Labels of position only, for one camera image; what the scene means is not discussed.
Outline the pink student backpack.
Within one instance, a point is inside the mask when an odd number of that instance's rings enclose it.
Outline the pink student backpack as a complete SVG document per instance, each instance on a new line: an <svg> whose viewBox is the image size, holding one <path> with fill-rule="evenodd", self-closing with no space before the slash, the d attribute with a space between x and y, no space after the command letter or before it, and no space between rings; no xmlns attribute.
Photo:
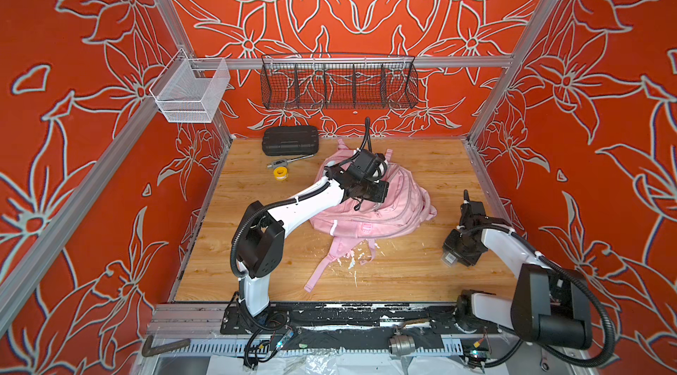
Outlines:
<svg viewBox="0 0 677 375"><path fill-rule="evenodd" d="M412 172L393 163L392 154L392 149L385 153L388 169L384 181L389 183L385 202L366 201L356 209L357 202L349 199L310 218L313 229L330 235L333 242L305 284L307 292L315 288L331 263L344 256L353 257L353 249L362 242L366 242L370 250L370 258L361 261L365 264L377 257L379 239L409 235L437 216L428 191L415 181Z"/></svg>

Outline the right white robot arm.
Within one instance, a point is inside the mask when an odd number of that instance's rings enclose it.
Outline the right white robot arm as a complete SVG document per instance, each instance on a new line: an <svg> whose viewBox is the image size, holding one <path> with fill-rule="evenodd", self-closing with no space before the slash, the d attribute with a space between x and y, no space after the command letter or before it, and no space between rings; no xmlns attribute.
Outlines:
<svg viewBox="0 0 677 375"><path fill-rule="evenodd" d="M464 363L484 371L506 364L524 343L535 343L556 359L597 368L615 354L615 324L585 278L564 269L528 243L502 218L487 215L482 202L463 194L460 220L443 245L450 265L475 266L494 253L516 277L512 299L480 290L463 290L454 312L456 326L471 332L496 325L517 340L502 357L467 352Z"/></svg>

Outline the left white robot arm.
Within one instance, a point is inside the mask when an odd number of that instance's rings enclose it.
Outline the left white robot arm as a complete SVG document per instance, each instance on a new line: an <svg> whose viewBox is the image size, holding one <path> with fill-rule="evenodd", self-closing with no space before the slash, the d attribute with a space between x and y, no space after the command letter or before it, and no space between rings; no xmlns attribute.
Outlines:
<svg viewBox="0 0 677 375"><path fill-rule="evenodd" d="M360 147L349 158L324 166L313 185L280 202L250 204L234 233L229 258L239 283L239 303L250 316L259 316L270 304L270 274L280 265L286 238L312 217L348 200L358 206L385 202L387 169L384 154L372 150L366 118Z"/></svg>

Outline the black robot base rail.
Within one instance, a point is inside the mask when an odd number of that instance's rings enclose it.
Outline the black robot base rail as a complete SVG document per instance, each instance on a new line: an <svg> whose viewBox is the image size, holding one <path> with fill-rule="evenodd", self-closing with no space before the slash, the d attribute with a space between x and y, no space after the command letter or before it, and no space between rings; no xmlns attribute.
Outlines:
<svg viewBox="0 0 677 375"><path fill-rule="evenodd" d="M251 334L269 327L275 339L293 330L292 347L348 350L384 349L395 334L412 336L415 345L441 349L444 336L468 343L485 334L498 334L496 325L458 327L453 303L423 302L272 302L256 317L244 315L244 306L229 305L223 312L220 334Z"/></svg>

